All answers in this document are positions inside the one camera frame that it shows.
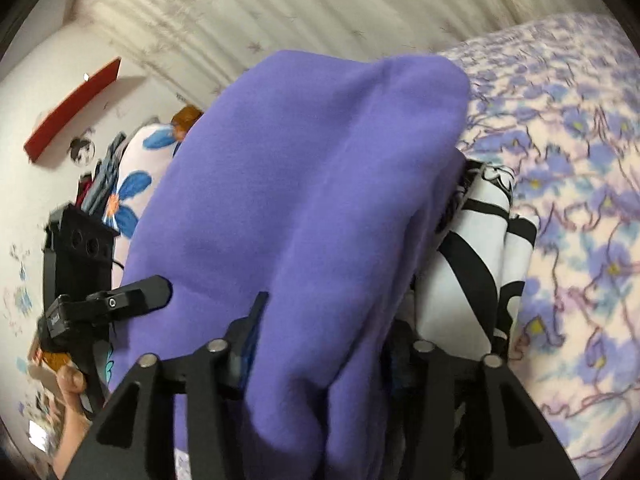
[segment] finger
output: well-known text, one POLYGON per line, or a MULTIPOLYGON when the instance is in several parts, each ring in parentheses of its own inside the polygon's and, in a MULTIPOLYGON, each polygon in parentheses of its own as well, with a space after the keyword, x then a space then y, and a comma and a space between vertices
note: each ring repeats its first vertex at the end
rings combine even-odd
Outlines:
POLYGON ((82 372, 65 365, 58 370, 56 377, 66 406, 76 412, 82 413, 80 394, 84 392, 86 388, 86 381, 82 372))

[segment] human hand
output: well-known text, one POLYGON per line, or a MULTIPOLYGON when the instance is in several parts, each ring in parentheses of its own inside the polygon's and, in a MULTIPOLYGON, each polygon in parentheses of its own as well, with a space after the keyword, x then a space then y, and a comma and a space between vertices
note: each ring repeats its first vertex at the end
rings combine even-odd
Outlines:
POLYGON ((82 372, 65 365, 58 370, 56 379, 66 404, 65 425, 58 453, 53 459, 52 465, 53 472, 61 479, 89 430, 89 421, 84 416, 80 400, 80 395, 86 389, 86 380, 82 372))

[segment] orange object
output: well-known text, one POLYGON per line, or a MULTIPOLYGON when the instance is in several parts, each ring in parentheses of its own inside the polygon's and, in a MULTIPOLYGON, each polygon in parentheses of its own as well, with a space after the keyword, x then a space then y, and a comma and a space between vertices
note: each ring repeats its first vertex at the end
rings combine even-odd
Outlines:
POLYGON ((27 152, 31 162, 36 162, 44 149, 53 140, 53 137, 64 128, 64 126, 82 108, 102 90, 116 81, 120 61, 117 57, 108 65, 104 66, 87 81, 82 83, 71 94, 69 94, 58 107, 53 110, 31 134, 31 137, 24 143, 24 151, 27 152))
POLYGON ((52 352, 42 352, 42 360, 51 368, 54 372, 57 372, 64 365, 68 365, 71 362, 69 354, 53 354, 52 352))
POLYGON ((193 105, 186 105, 173 116, 171 124, 175 127, 174 137, 178 142, 183 142, 184 137, 196 121, 202 116, 202 110, 193 105))

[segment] metal screw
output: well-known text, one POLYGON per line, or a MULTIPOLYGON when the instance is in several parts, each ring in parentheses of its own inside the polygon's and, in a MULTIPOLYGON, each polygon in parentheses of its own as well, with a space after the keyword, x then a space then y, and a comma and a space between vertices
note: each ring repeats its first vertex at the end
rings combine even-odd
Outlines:
POLYGON ((143 368, 149 368, 158 362, 158 356, 155 354, 144 354, 138 359, 138 364, 143 368))
POLYGON ((207 343, 207 350, 211 353, 222 352, 227 346, 228 343, 224 339, 214 339, 207 343))
POLYGON ((499 355, 489 354, 484 357, 484 364, 489 368, 500 368, 503 364, 503 361, 499 355))
POLYGON ((414 342, 414 350, 416 352, 420 352, 421 354, 431 352, 434 348, 436 348, 436 345, 434 345, 431 341, 418 339, 418 341, 414 342))

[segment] black and white striped fabric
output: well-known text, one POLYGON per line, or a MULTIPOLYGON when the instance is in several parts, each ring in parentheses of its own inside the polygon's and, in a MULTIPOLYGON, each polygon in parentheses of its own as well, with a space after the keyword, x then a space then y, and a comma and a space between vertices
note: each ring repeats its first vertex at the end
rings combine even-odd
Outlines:
POLYGON ((468 161, 437 249, 416 276, 413 315, 399 315, 450 355, 507 356, 539 227, 511 213, 514 181, 510 168, 468 161))

